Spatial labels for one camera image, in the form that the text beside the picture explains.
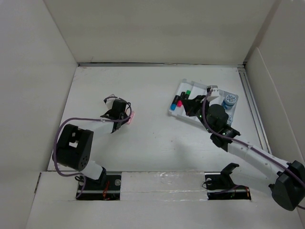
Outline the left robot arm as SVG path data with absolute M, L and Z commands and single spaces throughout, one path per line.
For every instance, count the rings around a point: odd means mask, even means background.
M 60 125 L 52 155 L 60 176 L 84 176 L 95 189 L 106 185 L 106 169 L 90 160 L 93 140 L 116 132 L 132 114 L 130 102 L 115 96 L 110 98 L 113 99 L 111 109 L 100 117 L 73 117 Z

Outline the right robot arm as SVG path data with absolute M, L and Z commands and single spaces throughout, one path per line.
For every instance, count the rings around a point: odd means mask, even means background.
M 228 114 L 219 104 L 210 104 L 211 94 L 183 99 L 187 116 L 195 116 L 211 133 L 218 147 L 243 159 L 266 176 L 267 190 L 282 208 L 293 211 L 305 198 L 305 166 L 299 161 L 288 162 L 241 139 L 241 134 L 227 124 Z

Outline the blue black highlighter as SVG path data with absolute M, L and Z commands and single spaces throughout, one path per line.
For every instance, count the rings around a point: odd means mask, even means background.
M 170 106 L 170 110 L 171 111 L 174 111 L 176 109 L 179 100 L 180 100 L 180 96 L 179 95 L 175 95 L 175 97 L 173 98 L 173 101 L 171 103 L 171 106 Z

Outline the green black highlighter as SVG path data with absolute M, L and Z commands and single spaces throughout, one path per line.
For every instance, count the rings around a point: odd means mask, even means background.
M 190 91 L 190 90 L 187 90 L 187 91 L 185 92 L 184 99 L 188 99 L 189 96 L 190 96 L 190 93 L 191 93 L 191 91 Z

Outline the pink black highlighter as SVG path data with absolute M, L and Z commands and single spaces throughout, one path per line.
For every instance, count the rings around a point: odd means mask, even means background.
M 185 97 L 185 92 L 181 92 L 180 96 L 179 96 L 179 100 L 177 103 L 177 107 L 181 107 L 182 106 L 182 99 L 184 99 Z

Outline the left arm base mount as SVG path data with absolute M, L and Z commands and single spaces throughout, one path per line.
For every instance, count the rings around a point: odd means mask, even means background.
M 86 184 L 83 185 L 83 178 L 76 177 L 79 181 L 76 192 L 76 199 L 81 201 L 115 201 L 120 200 L 122 173 L 121 172 L 107 172 L 105 181 L 98 183 L 98 181 L 86 178 Z

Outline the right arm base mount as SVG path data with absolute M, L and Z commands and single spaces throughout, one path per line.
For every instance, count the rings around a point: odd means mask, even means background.
M 208 200 L 251 200 L 250 189 L 246 186 L 236 185 L 230 175 L 236 163 L 230 163 L 220 172 L 205 172 L 202 188 L 207 190 Z

